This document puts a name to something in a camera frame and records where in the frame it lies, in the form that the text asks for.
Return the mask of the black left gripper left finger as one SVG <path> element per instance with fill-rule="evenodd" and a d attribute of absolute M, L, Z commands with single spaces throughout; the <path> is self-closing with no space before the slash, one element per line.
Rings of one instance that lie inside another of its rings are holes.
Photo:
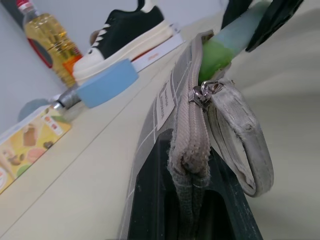
<path fill-rule="evenodd" d="M 128 240 L 178 240 L 180 208 L 168 170 L 173 129 L 162 132 L 135 182 Z"/>

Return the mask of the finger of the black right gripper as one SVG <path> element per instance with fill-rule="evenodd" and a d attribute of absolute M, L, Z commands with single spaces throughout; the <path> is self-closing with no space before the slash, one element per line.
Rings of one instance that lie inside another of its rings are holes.
<path fill-rule="evenodd" d="M 303 2 L 304 0 L 273 0 L 262 16 L 245 51 L 252 52 L 268 40 L 293 17 Z"/>
<path fill-rule="evenodd" d="M 253 0 L 229 0 L 222 18 L 221 29 L 232 23 L 248 10 Z"/>

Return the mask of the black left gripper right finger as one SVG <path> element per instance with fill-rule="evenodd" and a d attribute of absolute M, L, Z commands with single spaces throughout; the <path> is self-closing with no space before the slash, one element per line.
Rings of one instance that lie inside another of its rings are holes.
<path fill-rule="evenodd" d="M 204 191 L 197 240 L 263 240 L 234 172 L 214 149 L 208 164 L 210 179 Z"/>

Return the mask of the green highlighter pen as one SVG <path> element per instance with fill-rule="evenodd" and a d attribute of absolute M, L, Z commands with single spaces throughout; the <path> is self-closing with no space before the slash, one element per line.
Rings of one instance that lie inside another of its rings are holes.
<path fill-rule="evenodd" d="M 227 67 L 248 47 L 270 4 L 269 1 L 259 1 L 202 44 L 202 63 L 198 74 L 200 84 Z"/>

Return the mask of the grey grid zip pouch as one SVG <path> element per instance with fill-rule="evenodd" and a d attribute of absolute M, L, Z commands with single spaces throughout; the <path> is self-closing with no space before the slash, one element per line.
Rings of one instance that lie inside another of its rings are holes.
<path fill-rule="evenodd" d="M 245 198 L 274 184 L 274 170 L 261 126 L 224 69 L 199 83 L 203 44 L 199 33 L 182 53 L 144 121 L 132 163 L 119 239 L 128 240 L 136 179 L 158 136 L 173 129 L 167 168 L 179 203 L 178 240 L 197 240 L 201 207 L 210 181 L 214 149 L 234 172 Z"/>

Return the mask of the white flat box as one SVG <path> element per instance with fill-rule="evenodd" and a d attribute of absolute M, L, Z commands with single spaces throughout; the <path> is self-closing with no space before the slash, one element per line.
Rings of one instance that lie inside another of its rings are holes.
<path fill-rule="evenodd" d="M 173 35 L 169 39 L 131 61 L 137 73 L 169 54 L 185 42 L 181 36 L 180 26 L 177 23 L 174 23 L 171 24 L 170 27 L 173 30 Z"/>

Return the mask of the black and white sneaker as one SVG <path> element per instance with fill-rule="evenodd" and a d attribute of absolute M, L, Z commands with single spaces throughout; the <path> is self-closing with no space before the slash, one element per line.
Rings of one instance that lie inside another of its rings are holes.
<path fill-rule="evenodd" d="M 73 66 L 77 85 L 122 60 L 134 60 L 174 34 L 152 0 L 137 0 L 137 9 L 115 9 L 103 27 L 92 33 L 90 48 Z"/>

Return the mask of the silver tube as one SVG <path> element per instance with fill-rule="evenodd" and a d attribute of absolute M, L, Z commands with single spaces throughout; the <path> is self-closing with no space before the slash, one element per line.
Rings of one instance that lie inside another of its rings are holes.
<path fill-rule="evenodd" d="M 59 112 L 65 112 L 81 102 L 81 99 L 77 94 L 77 89 L 78 87 L 75 86 L 66 90 L 57 98 L 57 100 L 52 102 L 52 107 Z"/>

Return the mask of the yellow printed food box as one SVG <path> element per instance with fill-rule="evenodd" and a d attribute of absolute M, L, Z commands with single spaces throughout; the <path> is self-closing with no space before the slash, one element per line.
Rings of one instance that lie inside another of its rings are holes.
<path fill-rule="evenodd" d="M 0 194 L 71 127 L 56 109 L 45 105 L 0 135 Z"/>

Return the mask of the yellow cooking oil bottle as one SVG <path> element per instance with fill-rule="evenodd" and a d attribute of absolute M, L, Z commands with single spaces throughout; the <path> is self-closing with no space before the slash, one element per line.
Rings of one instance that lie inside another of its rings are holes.
<path fill-rule="evenodd" d="M 67 31 L 53 15 L 39 13 L 30 0 L 15 2 L 23 14 L 23 30 L 30 46 L 67 88 L 75 86 L 73 67 L 83 55 Z"/>

